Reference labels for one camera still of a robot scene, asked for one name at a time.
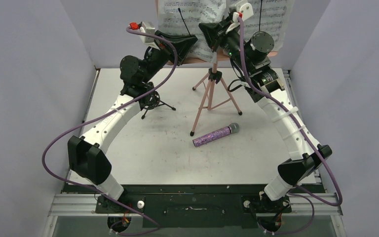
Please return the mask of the sheet music page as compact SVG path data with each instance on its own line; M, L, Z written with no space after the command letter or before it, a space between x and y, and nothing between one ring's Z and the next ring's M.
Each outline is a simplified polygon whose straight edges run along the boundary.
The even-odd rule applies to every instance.
M158 29L175 36L195 35L198 40L188 58L211 62L213 52L198 25L220 22L226 8L225 0L158 0Z
M288 21L295 4L294 0L248 0L254 15L244 22L244 40L257 31L270 34L274 40L273 52L283 46Z

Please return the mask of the pink music stand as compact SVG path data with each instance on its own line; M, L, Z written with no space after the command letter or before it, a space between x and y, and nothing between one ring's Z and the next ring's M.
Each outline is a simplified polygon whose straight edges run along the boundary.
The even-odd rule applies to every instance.
M229 12L228 12L227 16L222 17L221 21L222 20L228 20L228 16L229 16ZM244 40L244 22L245 21L243 21L241 18L238 18L238 22L240 23L240 31L242 32L243 40ZM230 89L229 85L227 85L225 83L223 76L222 76L222 72L218 71L218 69L217 69L217 62L218 62L217 52L218 52L218 50L221 50L224 53L224 51L220 47L217 49L217 51L212 51L213 52L213 58L212 58L211 62L213 64L213 67L210 68L209 72L198 82L198 84L203 84L205 86L205 93L204 93L203 99L201 101L200 107L199 107L198 112L197 112L197 116L196 116L197 119L200 117L201 111L203 109L207 109L207 110L214 109L214 107L211 104L213 101L213 94L214 94L215 85L218 83L222 83L224 88L227 90L227 93L229 96L228 100L234 104L236 109L239 109L239 106L237 105L237 103L236 103L236 101L232 95L233 90ZM235 71L236 75L238 76L238 81L241 82L240 79L241 79L243 72L238 70L236 67L234 67L234 65L231 61L230 61L230 63L231 63L233 70Z

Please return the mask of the black microphone tripod mount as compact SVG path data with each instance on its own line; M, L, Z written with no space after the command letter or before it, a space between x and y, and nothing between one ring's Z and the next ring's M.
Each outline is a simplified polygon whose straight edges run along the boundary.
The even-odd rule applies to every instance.
M169 104L165 103L164 101L160 99L160 95L157 91L141 99L139 101L139 104L140 104L141 109L145 110L144 114L141 116L141 119L144 119L146 117L146 114L149 110L153 110L160 106L167 106L171 110L176 111L175 107L170 106Z

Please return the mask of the purple glitter microphone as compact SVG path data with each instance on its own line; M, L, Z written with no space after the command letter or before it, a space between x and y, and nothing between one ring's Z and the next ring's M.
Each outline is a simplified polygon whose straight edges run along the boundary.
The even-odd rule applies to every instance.
M200 147L211 143L213 141L219 140L221 138L227 137L231 134L236 134L240 131L240 125L238 123L231 123L228 126L222 127L203 136L195 138L192 140L195 147Z

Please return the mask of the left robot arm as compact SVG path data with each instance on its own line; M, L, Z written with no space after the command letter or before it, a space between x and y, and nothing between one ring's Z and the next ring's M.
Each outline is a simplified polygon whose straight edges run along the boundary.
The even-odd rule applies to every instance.
M122 196L125 189L113 177L112 165L105 153L135 115L156 103L156 91L150 80L169 61L181 65L197 42L195 35L172 36L160 31L154 35L154 45L143 59L127 55L121 60L123 88L108 110L108 116L80 137L72 136L68 141L70 169L109 196L108 206L117 213L127 208L128 200Z

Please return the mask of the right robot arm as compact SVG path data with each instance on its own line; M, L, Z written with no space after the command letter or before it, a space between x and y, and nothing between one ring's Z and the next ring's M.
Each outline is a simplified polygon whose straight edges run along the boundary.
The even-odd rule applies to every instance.
M288 150L289 158L278 165L276 177L259 193L261 209L271 212L290 190L322 165L332 150L310 135L282 79L271 68L268 54L274 40L270 34L258 31L245 41L239 25L229 20L200 23L199 28L208 46L213 51L222 48L234 67L243 72L241 85L267 114Z

